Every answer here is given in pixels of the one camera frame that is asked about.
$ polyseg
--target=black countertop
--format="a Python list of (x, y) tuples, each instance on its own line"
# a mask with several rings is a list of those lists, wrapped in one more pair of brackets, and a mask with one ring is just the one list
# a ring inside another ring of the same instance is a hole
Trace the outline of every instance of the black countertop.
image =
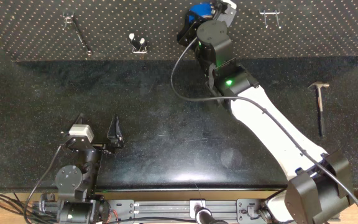
[[(342, 150), (358, 188), (358, 58), (241, 60), (274, 105), (328, 152)], [(14, 63), (0, 53), (0, 191), (29, 191), (46, 170), (78, 113), (105, 137), (114, 113), (124, 149), (104, 156), (99, 190), (277, 189), (280, 166), (262, 143), (215, 102), (192, 103), (170, 89), (172, 61)], [(181, 63), (180, 93), (208, 96), (196, 61)], [(327, 139), (318, 135), (315, 81), (323, 90)], [(75, 162), (60, 153), (40, 190)]]

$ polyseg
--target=pegboard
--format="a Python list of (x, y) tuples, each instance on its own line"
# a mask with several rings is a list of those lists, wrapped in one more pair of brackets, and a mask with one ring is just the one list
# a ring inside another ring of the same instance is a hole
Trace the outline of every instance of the pegboard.
[[(174, 60), (189, 8), (200, 0), (12, 0), (0, 1), (0, 48), (14, 61)], [(358, 0), (236, 1), (228, 35), (239, 58), (358, 55)], [(264, 17), (259, 11), (280, 11)], [(74, 12), (88, 57), (63, 13)], [(149, 43), (147, 54), (133, 54), (128, 35)], [(194, 59), (193, 54), (186, 58)]]

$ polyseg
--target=hammer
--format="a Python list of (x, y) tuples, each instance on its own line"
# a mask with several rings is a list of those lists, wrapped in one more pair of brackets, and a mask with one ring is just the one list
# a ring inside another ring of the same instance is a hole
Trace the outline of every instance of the hammer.
[(322, 138), (326, 137), (326, 128), (324, 125), (324, 118), (323, 118), (323, 98), (321, 97), (321, 87), (325, 87), (328, 88), (329, 84), (328, 83), (323, 83), (323, 82), (315, 82), (313, 84), (311, 84), (309, 86), (316, 86), (317, 88), (317, 92), (318, 92), (318, 108), (319, 108), (319, 113), (318, 113), (318, 118), (319, 118), (319, 124), (320, 124), (320, 136)]

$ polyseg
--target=blue object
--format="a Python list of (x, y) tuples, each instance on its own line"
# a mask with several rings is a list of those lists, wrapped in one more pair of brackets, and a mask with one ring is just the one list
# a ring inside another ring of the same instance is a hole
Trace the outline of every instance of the blue object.
[[(195, 6), (193, 6), (190, 11), (194, 12), (195, 14), (201, 16), (201, 17), (212, 17), (212, 3), (206, 2), (206, 3), (200, 3)], [(189, 23), (192, 23), (194, 21), (194, 16), (189, 16)]]

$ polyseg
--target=hammer head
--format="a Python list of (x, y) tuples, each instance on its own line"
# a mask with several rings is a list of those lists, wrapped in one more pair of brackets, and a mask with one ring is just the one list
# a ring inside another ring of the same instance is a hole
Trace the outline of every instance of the hammer head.
[(310, 87), (312, 86), (316, 86), (316, 88), (321, 88), (321, 87), (324, 87), (324, 88), (328, 88), (329, 87), (329, 84), (328, 83), (323, 83), (323, 82), (315, 82), (315, 83), (312, 83)]

